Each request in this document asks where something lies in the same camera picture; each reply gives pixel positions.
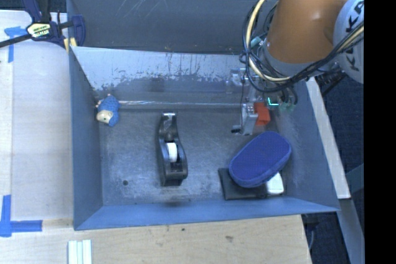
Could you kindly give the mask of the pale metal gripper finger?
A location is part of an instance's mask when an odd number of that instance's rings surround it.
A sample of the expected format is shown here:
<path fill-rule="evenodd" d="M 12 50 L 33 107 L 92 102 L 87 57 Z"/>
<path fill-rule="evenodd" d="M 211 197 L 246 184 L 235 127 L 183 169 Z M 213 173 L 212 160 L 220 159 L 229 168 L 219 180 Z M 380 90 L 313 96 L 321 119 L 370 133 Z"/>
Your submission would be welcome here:
<path fill-rule="evenodd" d="M 245 68 L 231 69 L 227 79 L 227 94 L 241 93 L 244 89 L 246 81 Z"/>
<path fill-rule="evenodd" d="M 252 135 L 258 114 L 255 113 L 253 103 L 243 103 L 241 106 L 241 124 L 233 126 L 231 132 L 240 135 Z"/>

